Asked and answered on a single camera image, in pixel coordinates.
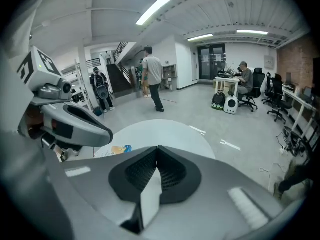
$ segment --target ceiling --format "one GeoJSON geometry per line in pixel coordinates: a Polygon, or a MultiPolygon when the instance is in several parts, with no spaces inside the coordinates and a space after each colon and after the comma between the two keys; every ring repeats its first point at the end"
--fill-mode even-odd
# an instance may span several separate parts
{"type": "Polygon", "coordinates": [[[309,31],[292,0],[171,0],[143,26],[136,25],[155,1],[43,0],[32,25],[31,45],[52,55],[80,43],[136,42],[137,48],[172,34],[188,39],[212,33],[212,38],[195,44],[241,42],[279,48],[309,31]],[[237,34],[237,29],[269,34],[237,34]]]}

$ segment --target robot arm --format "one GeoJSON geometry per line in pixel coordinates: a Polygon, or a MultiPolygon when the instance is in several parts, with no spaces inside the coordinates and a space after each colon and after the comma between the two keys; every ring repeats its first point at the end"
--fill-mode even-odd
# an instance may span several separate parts
{"type": "Polygon", "coordinates": [[[53,60],[31,47],[17,70],[21,81],[32,91],[34,97],[24,113],[18,131],[30,137],[28,110],[39,110],[43,120],[38,127],[42,140],[49,148],[56,143],[64,148],[74,146],[102,147],[113,140],[113,133],[88,109],[72,102],[71,83],[63,78],[53,60]]]}

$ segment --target black cable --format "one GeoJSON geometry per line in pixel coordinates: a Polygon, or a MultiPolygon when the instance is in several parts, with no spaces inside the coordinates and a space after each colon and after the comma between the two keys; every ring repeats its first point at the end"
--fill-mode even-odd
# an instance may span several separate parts
{"type": "Polygon", "coordinates": [[[276,139],[278,140],[279,145],[280,145],[282,148],[284,148],[284,146],[282,146],[281,143],[280,143],[280,141],[279,141],[279,136],[280,136],[281,134],[283,135],[284,133],[281,132],[278,136],[276,136],[276,139]]]}

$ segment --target brick wall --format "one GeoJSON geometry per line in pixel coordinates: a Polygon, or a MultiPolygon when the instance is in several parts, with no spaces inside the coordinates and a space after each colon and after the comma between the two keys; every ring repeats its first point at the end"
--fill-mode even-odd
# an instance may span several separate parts
{"type": "Polygon", "coordinates": [[[301,89],[312,88],[314,58],[320,57],[319,50],[310,34],[277,50],[277,73],[286,80],[291,73],[291,82],[301,89]]]}

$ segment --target desk leg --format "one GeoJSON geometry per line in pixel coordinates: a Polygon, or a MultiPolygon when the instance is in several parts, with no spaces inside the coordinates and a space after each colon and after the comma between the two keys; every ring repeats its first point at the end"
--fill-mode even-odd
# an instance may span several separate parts
{"type": "Polygon", "coordinates": [[[294,104],[295,104],[295,99],[292,99],[292,104],[291,104],[292,108],[290,108],[290,110],[289,110],[288,117],[292,116],[291,112],[294,110],[294,104]]]}
{"type": "Polygon", "coordinates": [[[315,115],[316,115],[316,111],[313,111],[312,117],[310,118],[310,121],[308,122],[308,125],[307,125],[306,128],[304,129],[301,138],[303,138],[304,136],[306,136],[306,134],[307,134],[307,132],[308,132],[308,130],[309,130],[312,122],[314,121],[314,116],[315,116],[315,115]]]}
{"type": "Polygon", "coordinates": [[[219,81],[216,79],[215,80],[215,94],[218,93],[218,85],[219,85],[219,81]]]}
{"type": "Polygon", "coordinates": [[[238,91],[238,83],[235,83],[235,88],[234,88],[234,96],[237,97],[237,91],[238,91]]]}
{"type": "Polygon", "coordinates": [[[300,111],[299,111],[299,114],[298,114],[298,117],[296,118],[295,123],[292,127],[292,131],[294,131],[296,129],[298,122],[299,122],[300,118],[302,117],[302,113],[304,112],[304,110],[305,110],[305,105],[302,104],[300,111]]]}

